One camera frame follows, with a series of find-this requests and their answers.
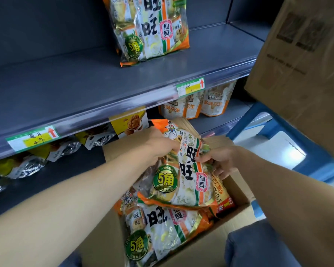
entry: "floor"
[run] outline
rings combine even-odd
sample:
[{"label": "floor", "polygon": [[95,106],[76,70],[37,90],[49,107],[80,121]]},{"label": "floor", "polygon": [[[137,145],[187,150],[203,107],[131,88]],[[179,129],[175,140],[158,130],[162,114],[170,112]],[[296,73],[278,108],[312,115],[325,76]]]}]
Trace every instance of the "floor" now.
[{"label": "floor", "polygon": [[[268,140],[264,136],[257,135],[262,128],[263,126],[257,126],[244,130],[234,143],[288,169],[294,168],[305,158],[303,150],[287,134],[281,131]],[[264,215],[257,217],[257,219],[262,218],[265,218]]]}]

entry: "blue plastic stool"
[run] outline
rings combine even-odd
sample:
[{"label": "blue plastic stool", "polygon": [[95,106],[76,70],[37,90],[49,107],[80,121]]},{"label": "blue plastic stool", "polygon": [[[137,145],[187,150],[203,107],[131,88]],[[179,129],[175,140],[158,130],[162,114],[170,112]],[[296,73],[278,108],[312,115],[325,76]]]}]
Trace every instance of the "blue plastic stool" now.
[{"label": "blue plastic stool", "polygon": [[[293,168],[294,171],[317,179],[329,182],[334,179],[334,158],[322,147],[308,139],[284,119],[278,116],[264,104],[255,103],[240,121],[229,131],[227,137],[234,140],[253,119],[261,112],[267,112],[272,116],[264,128],[258,133],[271,139],[280,131],[284,131],[305,153],[305,159]],[[253,202],[255,214],[259,214],[261,208],[257,202]]]}]

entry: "hand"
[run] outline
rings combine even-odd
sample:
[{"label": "hand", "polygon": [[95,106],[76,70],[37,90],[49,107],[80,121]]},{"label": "hand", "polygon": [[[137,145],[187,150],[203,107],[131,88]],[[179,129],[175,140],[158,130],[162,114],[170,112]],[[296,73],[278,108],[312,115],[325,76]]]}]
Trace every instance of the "hand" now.
[{"label": "hand", "polygon": [[211,160],[211,163],[213,163],[214,175],[218,175],[219,178],[223,180],[237,170],[235,165],[235,157],[238,155],[241,149],[244,148],[240,146],[215,148],[201,157],[196,157],[196,161],[207,162]]},{"label": "hand", "polygon": [[165,138],[161,131],[154,126],[150,127],[149,130],[150,134],[146,145],[153,156],[153,165],[157,162],[159,157],[165,156],[171,150],[176,152],[179,151],[179,146],[181,144],[179,141]]}]

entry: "human arm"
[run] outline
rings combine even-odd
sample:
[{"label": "human arm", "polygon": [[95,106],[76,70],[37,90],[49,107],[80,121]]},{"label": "human arm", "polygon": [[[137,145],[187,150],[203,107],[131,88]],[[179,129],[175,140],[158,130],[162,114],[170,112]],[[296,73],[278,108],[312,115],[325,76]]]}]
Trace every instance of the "human arm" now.
[{"label": "human arm", "polygon": [[179,143],[153,128],[146,143],[0,215],[0,266],[58,266],[148,166]]},{"label": "human arm", "polygon": [[223,176],[237,168],[302,266],[334,266],[334,188],[239,147],[211,150]]}]

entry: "brown cardboard box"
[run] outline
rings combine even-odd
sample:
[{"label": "brown cardboard box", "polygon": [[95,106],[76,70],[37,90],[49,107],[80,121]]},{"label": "brown cardboard box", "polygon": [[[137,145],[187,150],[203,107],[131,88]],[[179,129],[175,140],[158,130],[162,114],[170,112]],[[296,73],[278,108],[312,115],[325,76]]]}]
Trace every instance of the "brown cardboard box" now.
[{"label": "brown cardboard box", "polygon": [[[174,122],[182,129],[200,138],[200,135],[183,118]],[[106,161],[114,159],[130,148],[136,147],[148,139],[148,130],[124,137],[103,147]],[[225,136],[204,139],[210,148],[232,145]],[[235,202],[237,208],[209,231],[188,242],[182,251],[168,257],[160,266],[224,266],[224,249],[229,232],[240,229],[256,221],[250,202],[254,195],[239,172],[227,177],[223,184]],[[125,225],[118,215],[111,210],[80,245],[84,267],[124,266],[124,232]]]},{"label": "brown cardboard box", "polygon": [[285,0],[245,89],[334,156],[334,0]]}]

